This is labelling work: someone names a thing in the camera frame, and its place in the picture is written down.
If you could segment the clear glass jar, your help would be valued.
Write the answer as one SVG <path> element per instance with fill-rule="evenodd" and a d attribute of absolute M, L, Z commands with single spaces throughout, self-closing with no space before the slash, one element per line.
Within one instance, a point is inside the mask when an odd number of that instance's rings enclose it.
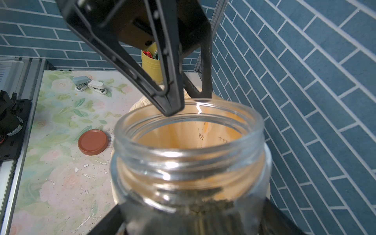
<path fill-rule="evenodd" d="M 249 106 L 188 99 L 166 117 L 153 105 L 114 129 L 113 192 L 130 235 L 255 235 L 271 174 L 262 116 Z M 156 208 L 163 191 L 223 187 L 234 207 L 185 215 Z"/>

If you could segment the dark moldy tea leaves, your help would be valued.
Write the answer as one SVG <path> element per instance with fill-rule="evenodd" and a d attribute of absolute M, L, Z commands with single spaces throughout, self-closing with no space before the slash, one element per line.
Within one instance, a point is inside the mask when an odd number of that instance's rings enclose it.
<path fill-rule="evenodd" d="M 224 188 L 163 191 L 156 208 L 163 212 L 185 215 L 222 213 L 234 207 L 234 202 L 223 196 Z"/>

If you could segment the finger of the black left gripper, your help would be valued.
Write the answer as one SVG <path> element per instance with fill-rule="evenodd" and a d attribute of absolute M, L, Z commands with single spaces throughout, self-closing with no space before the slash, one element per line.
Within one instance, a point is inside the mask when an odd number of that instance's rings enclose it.
<path fill-rule="evenodd" d="M 210 99 L 212 97 L 212 29 L 199 1 L 174 1 L 178 22 L 179 41 L 182 48 L 181 58 L 184 59 L 196 49 L 200 49 L 197 68 L 200 69 L 201 91 L 194 87 L 189 79 L 182 75 L 178 81 L 183 87 L 173 93 L 174 99 L 183 98 L 183 90 L 192 98 Z"/>
<path fill-rule="evenodd" d="M 68 28 L 100 54 L 165 116 L 184 109 L 176 1 L 57 1 Z M 156 44 L 164 87 L 122 47 Z"/>

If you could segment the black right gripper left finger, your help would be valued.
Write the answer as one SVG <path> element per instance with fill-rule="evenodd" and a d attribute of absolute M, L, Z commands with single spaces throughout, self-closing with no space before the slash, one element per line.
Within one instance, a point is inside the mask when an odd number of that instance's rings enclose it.
<path fill-rule="evenodd" d="M 88 233 L 88 235 L 126 235 L 120 206 L 113 209 Z"/>

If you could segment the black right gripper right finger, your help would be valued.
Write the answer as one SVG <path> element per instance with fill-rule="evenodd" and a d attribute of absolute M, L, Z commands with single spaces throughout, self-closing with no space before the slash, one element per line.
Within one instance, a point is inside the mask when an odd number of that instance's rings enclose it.
<path fill-rule="evenodd" d="M 259 235 L 305 235 L 305 233 L 268 198 L 265 199 Z"/>

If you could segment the red-brown jar lid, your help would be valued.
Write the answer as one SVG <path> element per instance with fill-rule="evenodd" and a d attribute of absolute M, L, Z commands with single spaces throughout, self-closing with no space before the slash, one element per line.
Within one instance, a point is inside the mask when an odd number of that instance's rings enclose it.
<path fill-rule="evenodd" d="M 77 144 L 83 154 L 93 156 L 102 153 L 108 147 L 109 139 L 103 131 L 93 129 L 83 133 Z"/>

